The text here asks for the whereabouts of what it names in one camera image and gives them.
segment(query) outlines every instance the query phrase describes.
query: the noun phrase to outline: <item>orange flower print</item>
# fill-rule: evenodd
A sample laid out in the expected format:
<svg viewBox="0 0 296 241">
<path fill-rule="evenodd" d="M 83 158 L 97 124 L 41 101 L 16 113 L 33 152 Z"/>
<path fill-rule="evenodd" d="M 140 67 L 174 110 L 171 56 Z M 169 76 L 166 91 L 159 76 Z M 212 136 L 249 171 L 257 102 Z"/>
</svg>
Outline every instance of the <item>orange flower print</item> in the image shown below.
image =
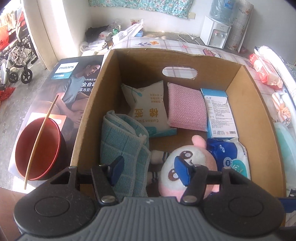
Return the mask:
<svg viewBox="0 0 296 241">
<path fill-rule="evenodd" d="M 156 45 L 156 44 L 159 44 L 159 43 L 156 42 L 156 41 L 152 41 L 152 42 L 150 42 L 150 44 L 152 44 L 152 45 Z"/>
</svg>

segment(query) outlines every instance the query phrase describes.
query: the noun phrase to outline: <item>plush toy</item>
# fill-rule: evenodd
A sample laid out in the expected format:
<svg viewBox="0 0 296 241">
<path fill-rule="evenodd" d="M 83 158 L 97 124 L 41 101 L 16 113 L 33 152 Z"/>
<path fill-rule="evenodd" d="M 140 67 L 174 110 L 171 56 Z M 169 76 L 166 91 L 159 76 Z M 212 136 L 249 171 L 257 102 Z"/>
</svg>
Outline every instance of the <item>plush toy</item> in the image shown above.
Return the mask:
<svg viewBox="0 0 296 241">
<path fill-rule="evenodd" d="M 161 151 L 151 152 L 151 164 L 162 164 L 161 172 L 148 173 L 147 184 L 156 181 L 158 178 L 159 193 L 161 196 L 175 196 L 180 201 L 187 187 L 183 185 L 174 169 L 176 156 L 182 157 L 190 165 L 203 165 L 211 171 L 217 171 L 217 164 L 214 157 L 206 150 L 206 141 L 201 136 L 192 137 L 193 145 L 182 146 L 171 154 Z M 207 185 L 206 198 L 211 192 L 218 192 L 219 185 Z"/>
</svg>

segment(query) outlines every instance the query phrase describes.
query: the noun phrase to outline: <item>pink sponge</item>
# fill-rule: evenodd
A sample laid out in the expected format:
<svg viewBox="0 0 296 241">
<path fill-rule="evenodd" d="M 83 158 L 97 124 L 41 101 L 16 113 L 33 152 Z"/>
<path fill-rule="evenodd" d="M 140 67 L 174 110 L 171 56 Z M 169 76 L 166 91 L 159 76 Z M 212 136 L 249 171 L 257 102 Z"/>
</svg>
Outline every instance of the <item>pink sponge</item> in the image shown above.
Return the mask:
<svg viewBox="0 0 296 241">
<path fill-rule="evenodd" d="M 207 109 L 200 91 L 168 83 L 168 98 L 170 126 L 207 131 Z"/>
</svg>

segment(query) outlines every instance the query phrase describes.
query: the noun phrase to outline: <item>chopstick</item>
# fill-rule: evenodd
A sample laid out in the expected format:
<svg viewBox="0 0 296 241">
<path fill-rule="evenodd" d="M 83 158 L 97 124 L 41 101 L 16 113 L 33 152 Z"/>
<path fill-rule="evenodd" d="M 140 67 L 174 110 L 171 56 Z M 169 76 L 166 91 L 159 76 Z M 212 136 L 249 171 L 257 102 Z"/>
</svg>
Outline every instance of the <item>chopstick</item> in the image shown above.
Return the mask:
<svg viewBox="0 0 296 241">
<path fill-rule="evenodd" d="M 48 119 L 53 107 L 54 107 L 54 104 L 55 102 L 57 101 L 57 98 L 59 97 L 59 95 L 56 96 L 54 102 L 52 103 L 52 105 L 50 106 L 48 112 L 47 112 L 47 115 L 45 116 L 43 122 L 42 122 L 42 125 L 40 127 L 40 130 L 38 132 L 38 135 L 36 137 L 36 140 L 35 140 L 35 143 L 34 143 L 34 146 L 33 146 L 33 149 L 32 149 L 32 152 L 31 152 L 31 155 L 30 155 L 30 159 L 29 159 L 29 162 L 28 162 L 28 166 L 27 166 L 27 171 L 26 171 L 26 175 L 25 175 L 25 186 L 24 186 L 24 189 L 26 190 L 27 188 L 27 182 L 28 182 L 28 177 L 29 177 L 29 173 L 30 173 L 30 169 L 31 169 L 31 165 L 32 165 L 32 161 L 33 161 L 33 157 L 35 155 L 35 152 L 36 152 L 36 149 L 37 149 L 37 146 L 38 146 L 38 143 L 39 143 L 39 140 L 40 140 L 40 137 L 41 137 L 41 134 L 43 132 L 43 129 L 45 127 L 45 123 L 46 123 L 46 120 Z"/>
</svg>

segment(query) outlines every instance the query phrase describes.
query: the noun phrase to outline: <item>orange striped towel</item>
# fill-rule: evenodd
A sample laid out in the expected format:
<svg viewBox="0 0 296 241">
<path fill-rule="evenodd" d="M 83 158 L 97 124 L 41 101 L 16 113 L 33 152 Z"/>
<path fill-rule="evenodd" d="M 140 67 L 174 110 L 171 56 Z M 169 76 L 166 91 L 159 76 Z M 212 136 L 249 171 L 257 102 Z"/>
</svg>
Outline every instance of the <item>orange striped towel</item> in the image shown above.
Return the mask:
<svg viewBox="0 0 296 241">
<path fill-rule="evenodd" d="M 279 93 L 272 94 L 272 101 L 278 111 L 278 118 L 281 123 L 288 126 L 291 122 L 291 113 Z"/>
</svg>

